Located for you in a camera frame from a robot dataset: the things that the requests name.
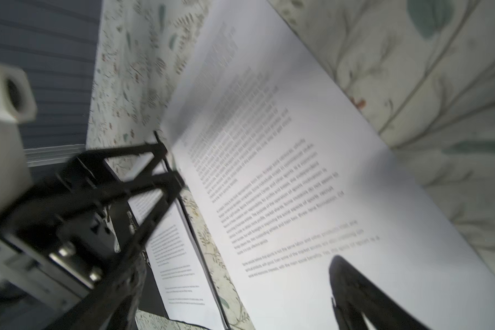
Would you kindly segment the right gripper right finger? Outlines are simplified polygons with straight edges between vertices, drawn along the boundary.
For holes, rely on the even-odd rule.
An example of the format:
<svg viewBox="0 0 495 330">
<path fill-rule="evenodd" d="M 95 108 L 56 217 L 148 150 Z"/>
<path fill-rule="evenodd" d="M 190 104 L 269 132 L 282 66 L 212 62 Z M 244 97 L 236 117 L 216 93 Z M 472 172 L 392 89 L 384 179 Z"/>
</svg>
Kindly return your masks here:
<svg viewBox="0 0 495 330">
<path fill-rule="evenodd" d="M 335 255 L 329 267 L 332 307 L 340 329 L 426 329 L 374 283 Z"/>
</svg>

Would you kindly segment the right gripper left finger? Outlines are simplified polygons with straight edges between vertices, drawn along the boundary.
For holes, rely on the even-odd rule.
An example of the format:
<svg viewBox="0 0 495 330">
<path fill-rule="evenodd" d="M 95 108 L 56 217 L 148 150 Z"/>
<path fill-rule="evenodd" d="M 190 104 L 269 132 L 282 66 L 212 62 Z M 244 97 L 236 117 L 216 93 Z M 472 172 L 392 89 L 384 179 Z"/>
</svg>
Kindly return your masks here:
<svg viewBox="0 0 495 330">
<path fill-rule="evenodd" d="M 126 248 L 99 285 L 48 329 L 136 329 L 135 316 L 146 279 L 138 247 Z"/>
</svg>

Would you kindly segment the printed paper sheet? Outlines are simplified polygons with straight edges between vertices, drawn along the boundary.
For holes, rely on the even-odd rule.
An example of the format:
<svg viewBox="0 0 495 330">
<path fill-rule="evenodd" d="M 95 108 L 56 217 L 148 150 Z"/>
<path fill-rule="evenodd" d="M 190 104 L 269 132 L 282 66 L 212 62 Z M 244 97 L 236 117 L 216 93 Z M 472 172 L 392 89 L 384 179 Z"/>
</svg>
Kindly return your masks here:
<svg viewBox="0 0 495 330">
<path fill-rule="evenodd" d="M 162 129 L 256 329 L 339 329 L 335 255 L 495 329 L 495 1 L 214 1 Z"/>
</svg>

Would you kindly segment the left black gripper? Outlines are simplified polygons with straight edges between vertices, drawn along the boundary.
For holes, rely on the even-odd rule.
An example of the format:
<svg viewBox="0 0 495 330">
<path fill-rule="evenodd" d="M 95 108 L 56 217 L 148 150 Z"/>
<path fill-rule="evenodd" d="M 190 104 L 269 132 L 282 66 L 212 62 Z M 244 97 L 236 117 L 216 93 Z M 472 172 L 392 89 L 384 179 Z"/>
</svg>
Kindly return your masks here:
<svg viewBox="0 0 495 330">
<path fill-rule="evenodd" d="M 141 252 L 184 180 L 173 171 L 117 181 L 138 161 L 166 153 L 160 142 L 91 149 L 65 164 L 65 179 L 0 182 L 0 312 L 26 298 L 67 311 L 99 283 L 140 272 Z M 149 192 L 160 196 L 115 256 L 106 207 Z"/>
</svg>

